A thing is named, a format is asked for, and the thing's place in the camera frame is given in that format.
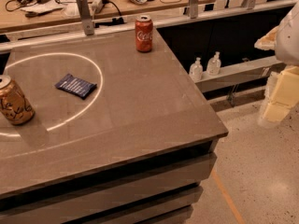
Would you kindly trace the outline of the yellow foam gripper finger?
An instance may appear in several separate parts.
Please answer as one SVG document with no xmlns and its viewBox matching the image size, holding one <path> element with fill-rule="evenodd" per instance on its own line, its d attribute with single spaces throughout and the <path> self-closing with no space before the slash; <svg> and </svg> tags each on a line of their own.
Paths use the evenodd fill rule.
<svg viewBox="0 0 299 224">
<path fill-rule="evenodd" d="M 280 124 L 299 103 L 299 67 L 287 66 L 280 73 L 272 72 L 267 80 L 258 124 L 272 128 Z"/>
<path fill-rule="evenodd" d="M 274 27 L 272 30 L 270 30 L 266 35 L 259 38 L 255 44 L 254 47 L 256 49 L 261 50 L 274 50 L 276 46 L 276 37 L 278 33 L 278 27 Z"/>
</svg>

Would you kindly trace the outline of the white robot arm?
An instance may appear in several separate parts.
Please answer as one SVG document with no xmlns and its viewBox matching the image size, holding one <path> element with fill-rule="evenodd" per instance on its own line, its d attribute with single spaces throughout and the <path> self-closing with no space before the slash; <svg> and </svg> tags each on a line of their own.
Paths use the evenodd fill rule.
<svg viewBox="0 0 299 224">
<path fill-rule="evenodd" d="M 254 47 L 272 49 L 276 58 L 286 64 L 280 73 L 272 72 L 267 79 L 259 111 L 259 125 L 272 128 L 299 103 L 299 2 Z"/>
</svg>

